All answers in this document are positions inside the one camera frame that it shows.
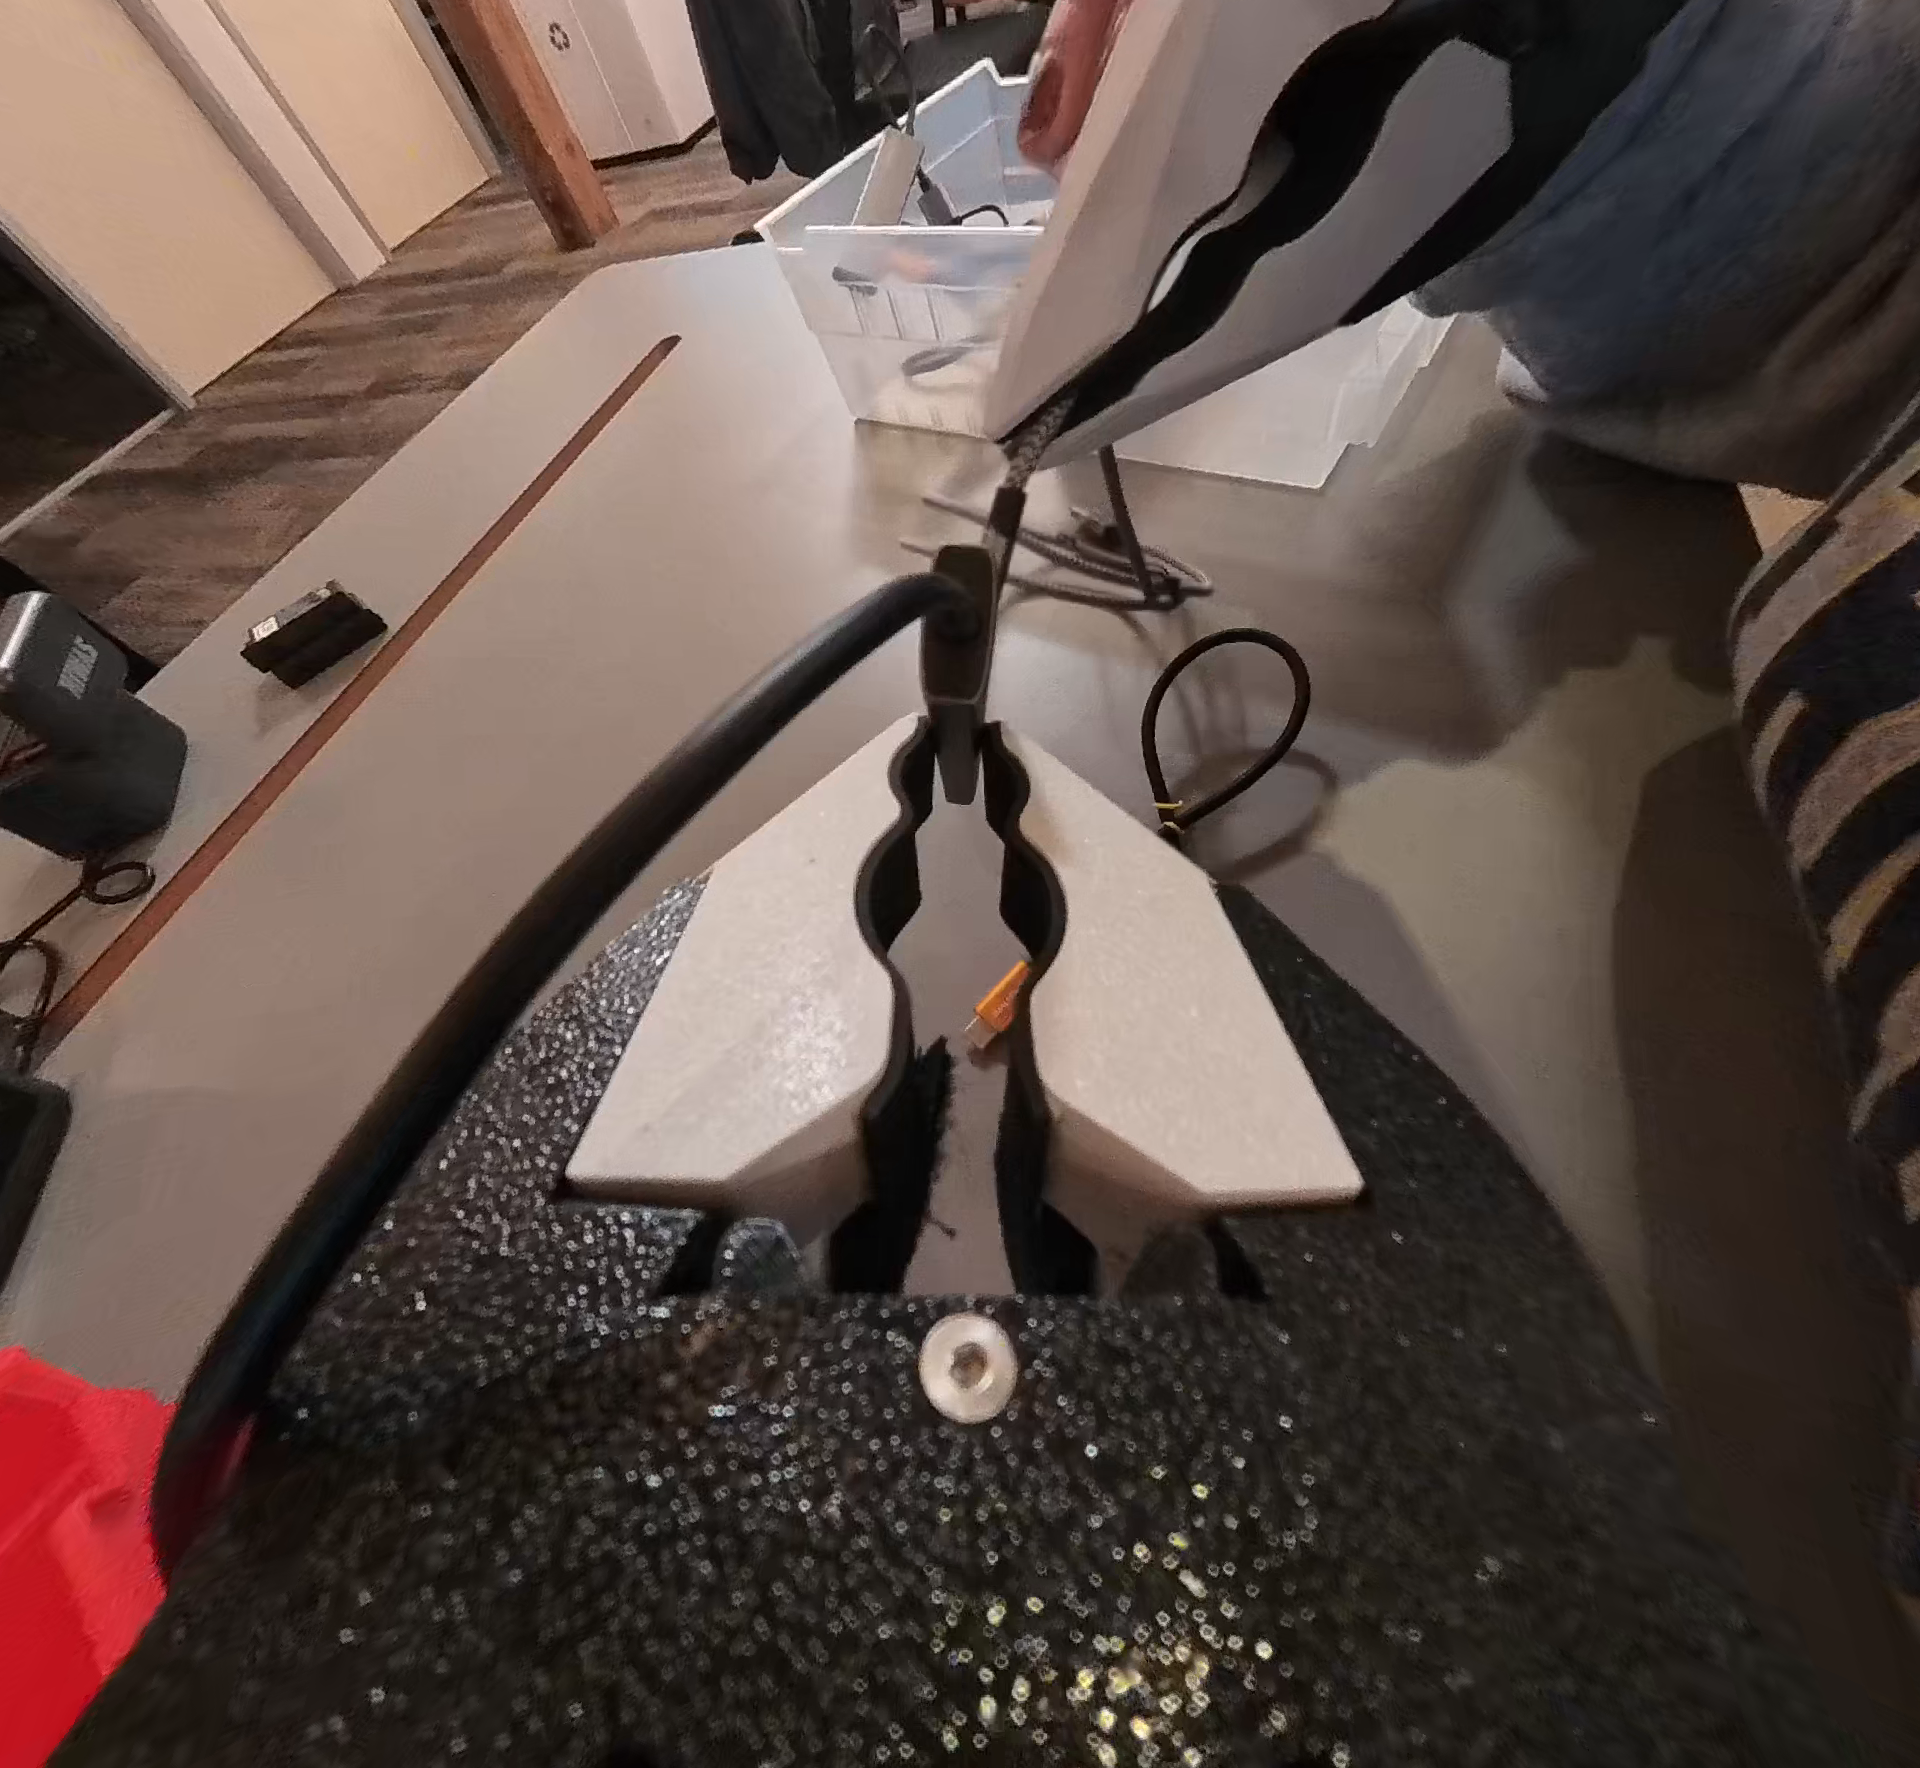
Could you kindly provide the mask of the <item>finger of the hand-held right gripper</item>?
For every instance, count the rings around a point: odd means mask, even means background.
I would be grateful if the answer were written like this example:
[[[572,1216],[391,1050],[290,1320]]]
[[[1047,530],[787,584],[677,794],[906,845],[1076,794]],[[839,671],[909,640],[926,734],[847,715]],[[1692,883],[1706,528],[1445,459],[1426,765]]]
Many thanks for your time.
[[[1077,409],[1067,425],[1090,435],[1064,436],[1065,450],[1130,436],[1282,356],[1272,327],[1236,320],[1246,273],[1202,281],[1202,300],[1226,304],[1210,327],[1178,322],[1173,288],[1279,190],[1290,145],[1272,108],[1287,83],[1290,0],[1132,3],[1004,324],[987,436],[1008,442],[1152,324],[1170,352],[1147,352],[1113,405]],[[1150,376],[1160,367],[1170,379]]]
[[[1194,273],[1172,288],[1175,322],[1210,327],[1226,302],[1202,299],[1202,281],[1246,273],[1233,317],[1270,327],[1279,358],[1417,288],[1424,276],[1404,273],[1404,263],[1514,142],[1507,65],[1438,13],[1383,13],[1335,32],[1318,28],[1314,42],[1307,32],[1290,26],[1290,83],[1270,112],[1273,135],[1290,145],[1285,176],[1249,220],[1204,245]],[[1155,324],[1146,333],[1135,352],[1113,356],[1034,414],[1036,435],[1047,436],[1042,464],[1132,436],[1064,447],[1069,435],[1092,435],[1069,425],[1077,411],[1113,406],[1122,380],[1147,374],[1147,354],[1172,350],[1172,333]]]

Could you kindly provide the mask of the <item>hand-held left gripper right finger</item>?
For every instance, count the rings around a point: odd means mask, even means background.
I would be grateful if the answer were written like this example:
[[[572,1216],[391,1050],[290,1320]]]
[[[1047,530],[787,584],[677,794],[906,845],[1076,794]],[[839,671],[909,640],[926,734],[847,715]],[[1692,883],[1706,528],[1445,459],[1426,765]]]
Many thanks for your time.
[[[1014,1288],[1090,1297],[1167,1228],[1358,1204],[1365,1180],[1212,878],[992,725],[1014,999],[993,1151]]]

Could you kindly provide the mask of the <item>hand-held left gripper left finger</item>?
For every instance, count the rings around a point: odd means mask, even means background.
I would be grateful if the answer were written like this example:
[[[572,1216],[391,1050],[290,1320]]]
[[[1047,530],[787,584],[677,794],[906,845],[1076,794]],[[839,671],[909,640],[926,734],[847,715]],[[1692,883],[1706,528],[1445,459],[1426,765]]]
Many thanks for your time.
[[[831,1292],[895,1294],[951,1095],[894,947],[917,915],[934,730],[862,745],[700,878],[566,1167],[583,1198],[765,1223]]]

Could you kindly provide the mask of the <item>person's right forearm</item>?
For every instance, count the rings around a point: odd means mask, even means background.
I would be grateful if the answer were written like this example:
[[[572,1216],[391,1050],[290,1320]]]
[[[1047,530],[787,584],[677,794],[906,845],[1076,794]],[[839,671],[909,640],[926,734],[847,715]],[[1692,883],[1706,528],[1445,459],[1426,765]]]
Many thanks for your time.
[[[1412,294],[1547,433],[1821,503],[1908,414],[1918,0],[1689,0],[1529,204]]]

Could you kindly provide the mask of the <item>person's right hand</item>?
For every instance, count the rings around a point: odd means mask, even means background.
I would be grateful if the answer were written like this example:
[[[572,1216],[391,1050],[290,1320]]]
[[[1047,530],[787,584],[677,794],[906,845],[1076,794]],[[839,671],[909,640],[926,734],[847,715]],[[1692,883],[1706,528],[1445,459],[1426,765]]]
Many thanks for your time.
[[[1134,0],[1056,0],[1030,61],[1017,146],[1026,163],[1057,171],[1074,148]]]

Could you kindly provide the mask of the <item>silver adapter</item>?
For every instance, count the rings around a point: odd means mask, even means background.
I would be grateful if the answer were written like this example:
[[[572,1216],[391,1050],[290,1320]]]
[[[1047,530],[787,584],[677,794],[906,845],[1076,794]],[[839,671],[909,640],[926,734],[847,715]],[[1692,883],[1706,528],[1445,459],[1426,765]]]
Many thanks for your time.
[[[924,146],[915,135],[888,126],[876,138],[874,157],[850,227],[895,229],[917,190]]]

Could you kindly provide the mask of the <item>clear plastic bin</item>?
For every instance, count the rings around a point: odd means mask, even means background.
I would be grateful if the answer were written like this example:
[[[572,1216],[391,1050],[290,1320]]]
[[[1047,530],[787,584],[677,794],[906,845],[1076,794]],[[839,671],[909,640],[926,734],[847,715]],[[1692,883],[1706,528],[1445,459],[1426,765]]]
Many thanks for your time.
[[[876,136],[758,222],[857,421],[984,438],[1004,319],[1051,209],[1015,148],[1026,83],[979,61],[919,102],[919,168],[959,222],[906,190],[888,227],[857,218]],[[1120,440],[1128,462],[1318,493],[1371,448],[1453,330],[1408,300]]]

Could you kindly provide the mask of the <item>white recycling cabinet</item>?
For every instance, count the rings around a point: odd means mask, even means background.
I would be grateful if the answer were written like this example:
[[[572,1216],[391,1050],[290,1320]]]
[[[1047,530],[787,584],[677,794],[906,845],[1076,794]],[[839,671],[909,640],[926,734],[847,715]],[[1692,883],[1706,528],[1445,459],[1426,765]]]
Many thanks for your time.
[[[695,145],[713,124],[686,0],[511,0],[596,164]]]

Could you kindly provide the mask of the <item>small black box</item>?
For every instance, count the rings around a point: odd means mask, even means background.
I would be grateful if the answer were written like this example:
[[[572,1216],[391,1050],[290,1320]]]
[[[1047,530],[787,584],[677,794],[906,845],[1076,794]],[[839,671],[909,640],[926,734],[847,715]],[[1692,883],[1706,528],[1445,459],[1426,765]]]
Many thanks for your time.
[[[257,676],[299,692],[386,635],[383,616],[337,581],[323,581],[247,628],[240,655]]]

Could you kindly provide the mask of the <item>black battery charger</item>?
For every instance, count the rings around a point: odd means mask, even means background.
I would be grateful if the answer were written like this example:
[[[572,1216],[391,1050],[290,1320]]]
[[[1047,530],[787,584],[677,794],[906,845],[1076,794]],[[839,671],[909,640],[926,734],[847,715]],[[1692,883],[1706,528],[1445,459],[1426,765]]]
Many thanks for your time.
[[[142,701],[132,658],[47,591],[1,609],[1,831],[63,860],[107,858],[173,816],[182,729]]]

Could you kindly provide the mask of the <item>black power station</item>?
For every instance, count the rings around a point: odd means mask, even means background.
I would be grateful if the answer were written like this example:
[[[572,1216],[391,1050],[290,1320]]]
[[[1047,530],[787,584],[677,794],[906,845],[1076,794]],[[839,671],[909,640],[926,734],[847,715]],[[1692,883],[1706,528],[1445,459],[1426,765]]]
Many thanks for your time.
[[[1,1073],[1,1284],[12,1276],[27,1238],[70,1123],[71,1101],[61,1086]]]

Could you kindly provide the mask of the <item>person's striped sweater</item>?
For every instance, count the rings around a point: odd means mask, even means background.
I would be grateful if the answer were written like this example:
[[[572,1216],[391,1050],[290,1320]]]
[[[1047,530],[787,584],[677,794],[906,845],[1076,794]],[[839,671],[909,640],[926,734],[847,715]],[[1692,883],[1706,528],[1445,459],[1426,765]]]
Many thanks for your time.
[[[1918,1610],[1918,438],[1909,411],[1760,559],[1730,620],[1741,765],[1818,961],[1905,1386],[1882,1564]]]

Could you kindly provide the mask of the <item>red plastic part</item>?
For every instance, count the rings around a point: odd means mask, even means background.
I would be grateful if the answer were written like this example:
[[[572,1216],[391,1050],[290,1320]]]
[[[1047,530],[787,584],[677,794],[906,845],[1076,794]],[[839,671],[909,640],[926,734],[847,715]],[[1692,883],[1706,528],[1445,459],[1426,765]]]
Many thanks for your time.
[[[1,1349],[1,1762],[39,1766],[164,1601],[149,1499],[173,1419]]]

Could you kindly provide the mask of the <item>white double door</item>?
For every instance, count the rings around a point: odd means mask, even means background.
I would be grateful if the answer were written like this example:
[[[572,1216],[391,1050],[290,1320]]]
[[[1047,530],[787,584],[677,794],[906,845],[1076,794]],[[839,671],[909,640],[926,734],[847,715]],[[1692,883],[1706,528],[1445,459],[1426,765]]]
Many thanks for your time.
[[[187,406],[497,171],[415,0],[1,0],[3,248]]]

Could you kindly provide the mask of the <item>wooden post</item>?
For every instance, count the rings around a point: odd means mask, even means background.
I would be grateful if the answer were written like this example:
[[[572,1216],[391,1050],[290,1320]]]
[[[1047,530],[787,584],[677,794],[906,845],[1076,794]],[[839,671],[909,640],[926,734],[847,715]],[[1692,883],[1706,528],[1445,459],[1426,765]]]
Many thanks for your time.
[[[551,242],[585,250],[618,225],[612,199],[513,0],[425,0],[504,141]]]

